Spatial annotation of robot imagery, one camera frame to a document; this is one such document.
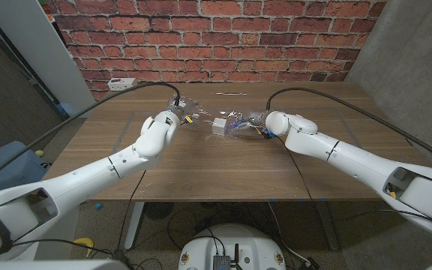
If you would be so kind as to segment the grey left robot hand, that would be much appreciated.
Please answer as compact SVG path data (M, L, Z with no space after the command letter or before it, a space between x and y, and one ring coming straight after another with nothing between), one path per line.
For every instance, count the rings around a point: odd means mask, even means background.
M189 97L180 97L178 99L178 105L176 105L176 99L169 99L167 102L168 110L178 117L181 124L186 122L186 117L192 115L197 106L197 103Z

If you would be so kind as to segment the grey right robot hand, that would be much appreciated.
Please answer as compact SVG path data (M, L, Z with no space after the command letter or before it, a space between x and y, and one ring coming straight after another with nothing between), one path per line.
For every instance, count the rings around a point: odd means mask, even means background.
M255 128L256 126L264 125L266 123L266 117L269 114L268 111L256 112L237 112L233 116L233 120L229 124L229 128L232 132L242 131L248 128Z

